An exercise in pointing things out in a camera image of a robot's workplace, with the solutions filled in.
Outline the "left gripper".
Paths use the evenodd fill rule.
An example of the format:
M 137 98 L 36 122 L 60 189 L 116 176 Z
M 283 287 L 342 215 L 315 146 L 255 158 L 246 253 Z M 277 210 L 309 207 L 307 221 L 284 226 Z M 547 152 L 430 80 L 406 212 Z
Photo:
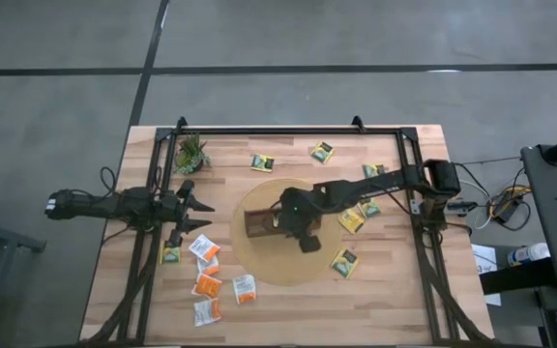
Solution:
M 189 218 L 189 208 L 196 212 L 215 210 L 197 201 L 193 197 L 193 189 L 193 181 L 185 180 L 177 191 L 169 190 L 161 198 L 161 219 L 175 223 L 165 241 L 167 247 L 179 247 L 183 242 L 183 234 L 188 235 L 191 231 L 212 223 L 210 220 Z

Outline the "wooden tea box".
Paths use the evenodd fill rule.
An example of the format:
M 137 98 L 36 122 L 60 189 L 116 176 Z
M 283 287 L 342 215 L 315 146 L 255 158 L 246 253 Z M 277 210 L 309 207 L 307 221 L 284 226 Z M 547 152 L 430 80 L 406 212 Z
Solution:
M 247 236 L 249 238 L 259 238 L 283 235 L 286 238 L 299 239 L 300 235 L 296 235 L 294 232 L 279 227 L 281 212 L 281 207 L 245 211 L 244 218 Z

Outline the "white orange tea bag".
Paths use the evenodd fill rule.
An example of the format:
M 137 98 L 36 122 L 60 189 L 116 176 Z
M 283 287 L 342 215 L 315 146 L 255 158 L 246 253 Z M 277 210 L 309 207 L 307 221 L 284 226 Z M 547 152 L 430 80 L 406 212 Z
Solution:
M 203 258 L 197 259 L 197 269 L 201 274 L 206 276 L 212 276 L 220 271 L 220 262 L 216 255 L 214 255 L 209 261 Z
M 253 275 L 241 275 L 232 280 L 233 291 L 238 305 L 252 302 L 257 297 Z
M 189 251 L 204 262 L 210 262 L 220 251 L 220 247 L 204 234 L 201 234 L 190 244 Z
M 210 275 L 199 274 L 191 293 L 196 296 L 206 296 L 209 299 L 215 299 L 222 286 L 222 281 Z
M 211 299 L 193 304 L 194 325 L 201 327 L 217 322 L 221 319 L 220 302 Z

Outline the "round woven placemat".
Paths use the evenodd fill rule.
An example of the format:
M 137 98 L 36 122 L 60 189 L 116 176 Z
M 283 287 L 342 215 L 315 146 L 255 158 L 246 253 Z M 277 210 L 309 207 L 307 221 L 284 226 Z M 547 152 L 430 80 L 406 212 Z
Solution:
M 230 224 L 232 250 L 247 273 L 256 279 L 279 286 L 294 286 L 317 279 L 330 268 L 342 249 L 343 228 L 335 215 L 321 219 L 313 232 L 321 248 L 303 253 L 298 242 L 281 235 L 250 238 L 246 233 L 245 213 L 267 209 L 279 200 L 284 189 L 312 189 L 312 184 L 296 179 L 274 179 L 253 188 L 239 202 Z

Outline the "potted green succulent plant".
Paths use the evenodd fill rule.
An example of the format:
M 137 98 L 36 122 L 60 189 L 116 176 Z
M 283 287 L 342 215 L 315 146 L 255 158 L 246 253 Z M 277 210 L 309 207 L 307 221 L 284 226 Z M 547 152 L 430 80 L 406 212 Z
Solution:
M 190 175 L 198 172 L 204 165 L 210 165 L 210 157 L 204 152 L 205 146 L 206 142 L 201 141 L 198 132 L 184 136 L 178 143 L 174 172 Z

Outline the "white paper sheet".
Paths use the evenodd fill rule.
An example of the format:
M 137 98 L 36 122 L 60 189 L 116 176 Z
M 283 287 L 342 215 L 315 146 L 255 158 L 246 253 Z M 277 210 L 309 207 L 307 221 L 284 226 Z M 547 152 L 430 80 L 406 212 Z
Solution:
M 473 255 L 477 265 L 479 275 L 495 272 L 498 270 L 496 262 L 495 248 L 491 246 L 472 245 Z M 491 294 L 484 296 L 488 305 L 501 306 L 502 299 L 500 294 Z

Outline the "white bottle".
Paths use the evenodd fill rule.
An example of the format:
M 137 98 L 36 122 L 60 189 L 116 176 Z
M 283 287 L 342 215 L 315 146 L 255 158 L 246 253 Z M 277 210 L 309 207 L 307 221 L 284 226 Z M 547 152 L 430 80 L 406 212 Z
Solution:
M 510 266 L 519 266 L 525 263 L 549 258 L 550 253 L 547 243 L 536 243 L 530 246 L 520 247 L 507 256 Z

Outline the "black aluminium rig frame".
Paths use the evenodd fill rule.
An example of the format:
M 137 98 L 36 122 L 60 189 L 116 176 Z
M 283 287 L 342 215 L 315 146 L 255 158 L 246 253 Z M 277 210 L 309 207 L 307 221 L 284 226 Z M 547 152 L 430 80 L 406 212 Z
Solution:
M 360 259 L 355 273 L 341 277 L 331 267 L 317 279 L 294 286 L 258 281 L 255 301 L 237 304 L 232 280 L 245 273 L 232 250 L 230 224 L 244 196 L 274 179 L 318 183 L 358 180 L 362 165 L 387 169 L 449 155 L 442 129 L 424 126 L 202 127 L 211 164 L 193 177 L 195 197 L 214 208 L 202 215 L 202 233 L 220 251 L 221 319 L 196 327 L 191 293 L 197 266 L 185 252 L 179 264 L 158 265 L 151 286 L 140 293 L 148 306 L 132 306 L 130 334 L 145 325 L 144 343 L 162 346 L 352 346 L 428 344 L 431 329 L 447 326 L 441 303 L 425 307 L 415 234 L 404 193 L 381 199 L 382 213 L 357 233 L 344 230 L 342 246 Z M 326 163 L 310 156 L 324 141 L 335 148 Z M 275 159 L 272 172 L 250 168 L 254 154 Z

